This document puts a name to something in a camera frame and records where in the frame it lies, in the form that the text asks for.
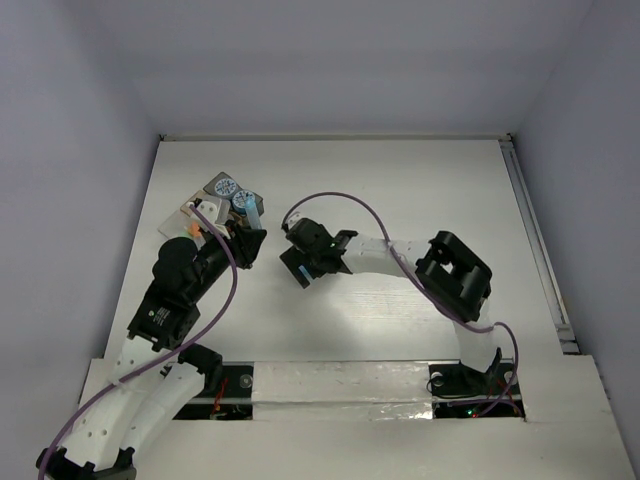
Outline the orange marker cap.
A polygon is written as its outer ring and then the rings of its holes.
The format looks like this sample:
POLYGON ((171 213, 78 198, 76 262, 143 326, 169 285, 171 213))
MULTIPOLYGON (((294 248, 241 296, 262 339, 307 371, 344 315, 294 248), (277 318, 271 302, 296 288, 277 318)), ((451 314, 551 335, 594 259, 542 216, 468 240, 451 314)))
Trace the orange marker cap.
POLYGON ((192 224, 189 228, 188 228, 188 232, 189 234, 194 238, 201 238, 202 237, 202 233, 200 230, 200 226, 197 223, 192 224))

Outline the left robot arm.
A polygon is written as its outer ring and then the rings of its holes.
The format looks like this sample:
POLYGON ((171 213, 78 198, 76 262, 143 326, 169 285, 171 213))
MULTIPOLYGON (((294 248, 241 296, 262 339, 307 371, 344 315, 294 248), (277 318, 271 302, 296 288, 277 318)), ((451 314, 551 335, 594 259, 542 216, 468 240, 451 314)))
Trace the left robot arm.
POLYGON ((105 385, 67 421, 36 461, 41 479, 133 479, 143 454, 175 415, 223 380, 219 353, 190 331, 198 303, 225 271, 248 269, 263 229, 228 222, 223 234, 164 242, 105 385))

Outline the blue lid jar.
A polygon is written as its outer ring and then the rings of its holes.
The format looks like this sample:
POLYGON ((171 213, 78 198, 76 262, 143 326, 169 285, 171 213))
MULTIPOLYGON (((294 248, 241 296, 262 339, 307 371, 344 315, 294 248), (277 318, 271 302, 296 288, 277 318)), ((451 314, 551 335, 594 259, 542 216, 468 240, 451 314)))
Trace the blue lid jar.
POLYGON ((221 178, 214 184, 214 194, 224 199, 232 199, 238 190, 237 182, 230 177, 221 178))

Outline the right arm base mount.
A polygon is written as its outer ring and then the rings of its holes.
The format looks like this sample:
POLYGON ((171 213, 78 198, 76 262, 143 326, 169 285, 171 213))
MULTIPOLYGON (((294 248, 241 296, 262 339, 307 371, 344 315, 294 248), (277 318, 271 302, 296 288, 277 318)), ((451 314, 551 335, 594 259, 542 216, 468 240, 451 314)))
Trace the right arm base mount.
POLYGON ((486 372, 460 361, 431 364, 426 390, 435 419, 526 417, 515 363, 504 360, 501 350, 486 372))

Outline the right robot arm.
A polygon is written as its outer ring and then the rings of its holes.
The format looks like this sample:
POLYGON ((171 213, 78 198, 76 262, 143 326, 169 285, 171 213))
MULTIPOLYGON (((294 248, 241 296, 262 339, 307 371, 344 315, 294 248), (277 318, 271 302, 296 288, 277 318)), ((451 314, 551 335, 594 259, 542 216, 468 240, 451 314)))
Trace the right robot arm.
POLYGON ((460 379, 482 392, 497 378, 501 354, 486 321, 493 272, 449 231, 430 240, 373 238, 353 230, 332 235, 324 225, 298 215, 283 225, 291 247, 280 259, 304 288, 329 274, 380 274, 415 283, 454 322, 460 349, 460 379))

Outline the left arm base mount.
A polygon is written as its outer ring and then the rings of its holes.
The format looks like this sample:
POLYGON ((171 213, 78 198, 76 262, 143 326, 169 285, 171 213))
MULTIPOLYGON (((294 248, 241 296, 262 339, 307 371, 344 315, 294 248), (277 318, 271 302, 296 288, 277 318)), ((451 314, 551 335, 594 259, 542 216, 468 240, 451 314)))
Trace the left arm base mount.
POLYGON ((226 363, 194 344, 164 369, 157 400, 175 420, 250 420, 253 374, 253 364, 226 363))

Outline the blue marker cap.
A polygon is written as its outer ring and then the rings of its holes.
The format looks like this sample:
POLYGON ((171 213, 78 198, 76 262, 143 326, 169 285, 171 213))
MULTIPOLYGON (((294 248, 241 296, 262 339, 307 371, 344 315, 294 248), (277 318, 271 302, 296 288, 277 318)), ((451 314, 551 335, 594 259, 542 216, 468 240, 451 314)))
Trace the blue marker cap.
POLYGON ((310 275, 308 270, 303 265, 299 266, 299 270, 300 270, 301 274, 304 276, 304 278, 307 281, 311 282, 313 280, 312 276, 310 275))

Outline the blue highlighter marker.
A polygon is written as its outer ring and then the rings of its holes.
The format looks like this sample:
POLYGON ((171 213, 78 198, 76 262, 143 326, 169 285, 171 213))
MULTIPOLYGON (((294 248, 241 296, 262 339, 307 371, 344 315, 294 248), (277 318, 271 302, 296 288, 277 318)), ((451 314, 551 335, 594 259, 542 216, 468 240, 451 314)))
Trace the blue highlighter marker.
POLYGON ((249 192, 245 197, 245 212, 249 225, 254 230, 261 230, 262 224, 260 214, 257 208, 255 195, 249 192))

